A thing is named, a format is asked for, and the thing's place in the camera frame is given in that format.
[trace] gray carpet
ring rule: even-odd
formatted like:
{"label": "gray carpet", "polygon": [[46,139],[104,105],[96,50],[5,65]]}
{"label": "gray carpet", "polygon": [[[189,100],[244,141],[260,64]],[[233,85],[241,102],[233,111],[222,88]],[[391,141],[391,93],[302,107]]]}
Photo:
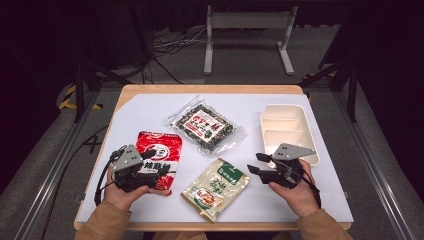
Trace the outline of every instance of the gray carpet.
{"label": "gray carpet", "polygon": [[[240,32],[222,32],[214,39],[214,65],[210,76],[203,75],[205,45],[197,43],[173,55],[158,60],[173,76],[186,83],[195,84],[293,84],[302,77],[317,72],[337,27],[294,29],[288,47],[295,76],[287,76],[279,58],[275,42],[279,33],[265,31],[259,36]],[[153,61],[145,72],[156,83],[174,83],[174,80]],[[130,79],[140,83],[137,75]],[[349,123],[337,107],[335,93],[325,86],[325,79],[305,89],[311,93],[311,106],[340,178],[343,189],[349,193],[348,203],[355,222],[348,232],[355,239],[398,239],[395,229],[384,209],[369,176],[358,146],[349,131]],[[104,82],[96,103],[101,110],[90,110],[88,118],[71,147],[74,152],[79,145],[97,130],[106,126],[112,116],[120,87]],[[358,93],[356,116],[378,166],[390,184],[403,216],[417,239],[424,239],[421,224],[424,222],[424,206],[402,174],[390,151],[384,135],[369,108],[362,92]],[[34,201],[39,187],[50,171],[68,133],[73,126],[75,110],[63,109],[61,115],[34,147],[9,187],[0,196],[0,239],[13,239]],[[101,131],[98,141],[102,141]],[[100,147],[84,146],[72,158],[60,185],[45,239],[72,239],[75,234],[73,222],[79,207],[76,195],[84,193]],[[30,239],[40,239],[47,219],[46,205]],[[301,239],[298,233],[293,238]],[[142,233],[128,232],[125,239],[142,239]]]}

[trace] sleeve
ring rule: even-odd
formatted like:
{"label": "sleeve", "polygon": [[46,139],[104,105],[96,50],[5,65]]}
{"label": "sleeve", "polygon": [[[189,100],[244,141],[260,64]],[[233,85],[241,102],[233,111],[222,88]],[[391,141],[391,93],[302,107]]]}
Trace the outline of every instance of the sleeve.
{"label": "sleeve", "polygon": [[353,240],[353,238],[324,209],[297,221],[304,240]]}
{"label": "sleeve", "polygon": [[75,240],[122,239],[130,217],[131,212],[120,210],[107,201],[103,201],[93,211],[87,223],[75,234]]}

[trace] metal stand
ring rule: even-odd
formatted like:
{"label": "metal stand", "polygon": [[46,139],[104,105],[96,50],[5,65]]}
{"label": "metal stand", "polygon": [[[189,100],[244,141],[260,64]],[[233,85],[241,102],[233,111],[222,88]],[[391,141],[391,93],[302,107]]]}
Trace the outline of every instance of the metal stand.
{"label": "metal stand", "polygon": [[209,5],[206,19],[207,44],[204,74],[212,74],[213,28],[284,28],[284,40],[277,42],[277,47],[287,75],[294,75],[294,70],[287,54],[287,44],[296,18],[296,12],[297,7],[292,7],[291,12],[212,12]]}

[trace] human hand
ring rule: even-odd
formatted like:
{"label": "human hand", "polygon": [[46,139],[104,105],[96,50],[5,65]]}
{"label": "human hand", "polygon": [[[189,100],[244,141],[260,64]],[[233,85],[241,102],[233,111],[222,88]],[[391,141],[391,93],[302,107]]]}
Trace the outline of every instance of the human hand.
{"label": "human hand", "polygon": [[112,169],[109,168],[107,171],[106,188],[105,188],[105,200],[110,204],[114,205],[118,209],[129,211],[132,203],[143,196],[149,190],[148,186],[141,186],[129,193],[122,189],[119,189],[114,183],[112,183]]}
{"label": "human hand", "polygon": [[[302,164],[305,172],[307,172],[311,177],[312,184],[315,184],[309,163],[300,160],[300,164]],[[300,181],[300,183],[293,189],[282,187],[274,182],[270,182],[268,186],[280,197],[284,198],[289,207],[299,217],[305,217],[319,210],[313,191],[305,181]]]}

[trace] white tabletop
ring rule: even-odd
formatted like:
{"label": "white tabletop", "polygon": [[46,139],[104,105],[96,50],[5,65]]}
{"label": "white tabletop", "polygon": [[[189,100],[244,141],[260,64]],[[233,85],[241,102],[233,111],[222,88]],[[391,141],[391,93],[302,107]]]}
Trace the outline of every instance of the white tabletop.
{"label": "white tabletop", "polygon": [[[93,169],[85,200],[76,217],[76,223],[85,223],[96,207],[93,200],[94,192],[110,154],[123,145],[135,144],[140,131],[176,133],[165,125],[165,120],[197,95],[139,94],[115,112],[103,144],[103,151]],[[281,197],[277,196],[267,185],[262,184],[260,178],[250,174],[247,169],[247,164],[266,168],[266,163],[257,161],[255,154],[264,151],[260,115],[268,104],[290,104],[303,108],[320,159],[319,164],[312,168],[312,174],[321,191],[322,208],[326,209],[338,222],[353,222],[345,194],[305,95],[206,93],[199,95],[204,97],[206,104],[215,108],[236,125],[243,126],[249,134],[241,142],[238,142],[234,149],[220,156],[249,175],[250,182],[235,201],[219,213],[216,226],[219,226],[219,223],[292,223],[298,219]],[[167,197],[147,194],[138,199],[131,208],[133,212],[131,223],[140,223],[146,226],[154,223],[174,223],[176,226],[184,226],[184,224],[206,222],[180,196],[180,193],[217,157],[200,153],[191,142],[182,138],[180,162],[171,186],[173,194]]]}

